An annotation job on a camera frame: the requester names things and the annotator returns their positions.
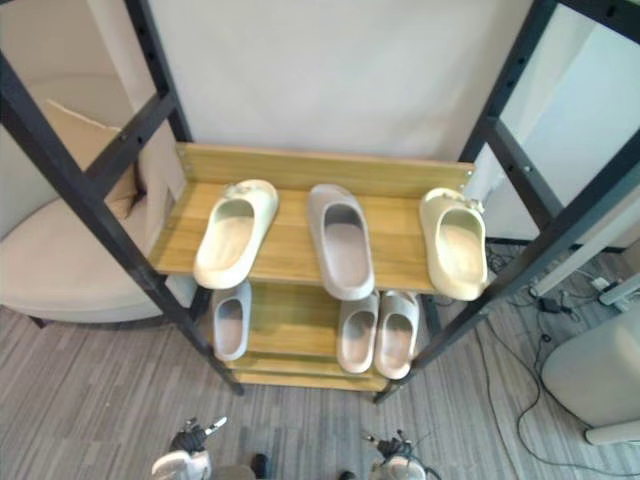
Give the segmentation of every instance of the cream slide sandal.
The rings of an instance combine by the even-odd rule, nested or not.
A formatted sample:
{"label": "cream slide sandal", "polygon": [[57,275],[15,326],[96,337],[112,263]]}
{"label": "cream slide sandal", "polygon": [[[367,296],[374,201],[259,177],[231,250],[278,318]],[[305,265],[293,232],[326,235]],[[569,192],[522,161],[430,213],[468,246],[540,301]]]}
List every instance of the cream slide sandal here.
{"label": "cream slide sandal", "polygon": [[363,373],[373,361],[380,294],[374,290],[362,300],[342,302],[338,327],[337,357],[349,373]]}
{"label": "cream slide sandal", "polygon": [[382,295],[375,364],[385,377],[398,380],[409,373],[419,320],[414,294],[389,290]]}
{"label": "cream slide sandal", "polygon": [[242,282],[216,290],[211,301],[213,350],[223,362],[237,360],[247,351],[251,315],[251,285]]}
{"label": "cream slide sandal", "polygon": [[278,210],[278,192],[264,180],[227,186],[211,211],[196,254],[193,274],[206,288],[231,288],[242,282]]}
{"label": "cream slide sandal", "polygon": [[458,300],[475,300],[487,282],[482,206],[448,188],[420,202],[429,276],[436,289]]}
{"label": "cream slide sandal", "polygon": [[369,232],[358,200],[331,184],[309,192],[307,211],[322,281],[339,300],[360,300],[374,287]]}

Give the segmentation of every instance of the black metal frame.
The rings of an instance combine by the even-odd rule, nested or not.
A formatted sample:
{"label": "black metal frame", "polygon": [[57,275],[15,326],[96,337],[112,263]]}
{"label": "black metal frame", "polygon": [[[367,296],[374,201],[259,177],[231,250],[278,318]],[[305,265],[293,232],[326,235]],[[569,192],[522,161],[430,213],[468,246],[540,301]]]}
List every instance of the black metal frame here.
{"label": "black metal frame", "polygon": [[[143,15],[142,18],[142,22],[151,20],[149,16]],[[146,31],[155,29],[149,25]],[[164,89],[152,96],[121,134],[98,155],[86,173],[78,167],[53,131],[4,53],[0,56],[0,120],[98,241],[163,314],[176,324],[234,393],[242,395],[244,387],[231,370],[215,357],[213,347],[194,325],[210,292],[199,288],[191,307],[183,308],[165,285],[166,276],[154,270],[104,203],[104,196],[127,166],[137,159],[140,150],[167,117],[177,139],[191,139],[162,50],[155,51],[151,57],[147,61],[154,64],[154,82]]]}
{"label": "black metal frame", "polygon": [[488,144],[541,233],[500,272],[480,298],[468,303],[432,338],[431,343],[414,358],[409,375],[388,382],[384,390],[376,394],[376,403],[388,398],[451,344],[475,328],[483,318],[479,314],[484,307],[497,297],[514,293],[526,285],[640,184],[638,130],[578,196],[562,208],[551,187],[500,120],[500,114],[558,3],[640,43],[640,6],[628,0],[534,0],[459,161],[474,162],[482,147]]}
{"label": "black metal frame", "polygon": [[[111,255],[163,313],[177,324],[234,392],[241,394],[243,388],[233,373],[214,357],[213,348],[193,325],[211,292],[199,289],[189,311],[183,309],[164,285],[165,277],[153,269],[103,202],[106,192],[135,160],[139,150],[165,118],[168,117],[176,140],[192,140],[148,0],[125,0],[125,3],[157,94],[102,152],[86,174],[77,167],[4,56],[1,65],[2,123]],[[629,0],[534,0],[459,161],[474,162],[483,145],[488,144],[541,233],[500,272],[480,298],[468,303],[444,328],[440,325],[433,297],[422,296],[431,342],[415,357],[409,375],[388,382],[384,390],[375,395],[376,403],[405,385],[419,369],[473,329],[481,321],[478,314],[486,305],[524,286],[640,183],[639,130],[582,192],[562,208],[553,190],[500,121],[500,115],[558,3],[640,43],[640,6]]]}

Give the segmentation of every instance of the gray carpet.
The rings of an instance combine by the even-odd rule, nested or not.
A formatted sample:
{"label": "gray carpet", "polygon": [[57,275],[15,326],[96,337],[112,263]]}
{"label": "gray carpet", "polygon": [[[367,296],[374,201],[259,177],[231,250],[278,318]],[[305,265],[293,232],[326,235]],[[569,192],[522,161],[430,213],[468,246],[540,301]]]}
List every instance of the gray carpet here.
{"label": "gray carpet", "polygon": [[[617,255],[600,255],[585,269],[606,272],[609,278],[628,273]],[[562,288],[582,296],[592,293],[580,274]],[[587,301],[571,298],[568,303]],[[443,321],[459,308],[457,303],[442,307]],[[546,355],[615,315],[597,303],[578,311],[579,322],[566,315],[536,319],[531,307],[499,301],[490,317],[504,340],[532,364],[537,320],[553,337],[545,345]],[[408,387],[374,406],[366,394],[330,390],[248,386],[244,397],[233,396],[167,323],[54,323],[39,330],[27,317],[0,308],[0,477],[149,478],[153,461],[184,419],[195,415],[210,421],[227,415],[229,423],[209,441],[215,462],[247,463],[254,452],[265,452],[278,479],[334,479],[346,468],[366,478],[377,457],[361,440],[362,432],[384,437],[398,428],[420,441],[420,457],[444,479],[606,478],[546,466],[521,448],[515,417],[534,396],[532,381],[494,341],[486,324],[478,334],[513,467],[494,425],[473,332]],[[545,458],[640,472],[640,447],[585,444],[577,421],[546,397],[527,417],[524,430]]]}

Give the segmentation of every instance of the white backdrop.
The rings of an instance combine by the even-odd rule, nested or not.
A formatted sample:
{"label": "white backdrop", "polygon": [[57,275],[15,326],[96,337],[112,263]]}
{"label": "white backdrop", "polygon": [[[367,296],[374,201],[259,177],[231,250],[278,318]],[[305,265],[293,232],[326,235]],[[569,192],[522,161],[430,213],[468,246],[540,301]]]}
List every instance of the white backdrop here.
{"label": "white backdrop", "polygon": [[198,142],[456,160],[530,0],[154,0]]}

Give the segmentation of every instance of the wooden shelf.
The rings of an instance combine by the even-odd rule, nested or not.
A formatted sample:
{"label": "wooden shelf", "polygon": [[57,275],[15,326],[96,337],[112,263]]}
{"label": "wooden shelf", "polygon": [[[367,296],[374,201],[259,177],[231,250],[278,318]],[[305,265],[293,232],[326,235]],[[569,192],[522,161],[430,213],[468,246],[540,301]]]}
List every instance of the wooden shelf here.
{"label": "wooden shelf", "polygon": [[259,385],[334,388],[337,390],[355,390],[363,392],[379,392],[387,384],[387,379],[380,376],[373,378],[340,378],[280,373],[239,372],[236,374],[236,378],[241,383],[256,383]]}
{"label": "wooden shelf", "polygon": [[[336,299],[319,287],[277,283],[253,283],[252,293],[248,353],[335,361]],[[212,339],[211,322],[204,327]]]}
{"label": "wooden shelf", "polygon": [[[174,208],[156,242],[150,261],[167,274],[191,274],[196,252],[213,205],[224,189],[213,183],[191,183]],[[321,286],[306,218],[307,193],[279,190],[280,208],[250,280]],[[365,212],[380,289],[433,292],[427,273],[418,200],[359,195]]]}
{"label": "wooden shelf", "polygon": [[[179,144],[188,186],[149,260],[167,274],[193,272],[209,215],[225,185],[260,178],[280,196],[274,222],[249,273],[253,288],[247,353],[228,366],[242,383],[380,391],[373,369],[344,372],[336,361],[340,302],[322,288],[307,223],[307,196],[337,183],[357,198],[367,220],[378,289],[433,293],[419,221],[429,190],[464,188],[473,166],[429,160],[284,152]],[[204,325],[212,338],[211,321]]]}
{"label": "wooden shelf", "polygon": [[374,378],[373,369],[359,375],[345,372],[334,358],[265,355],[248,353],[234,362],[228,362],[235,372],[282,373],[320,377]]}

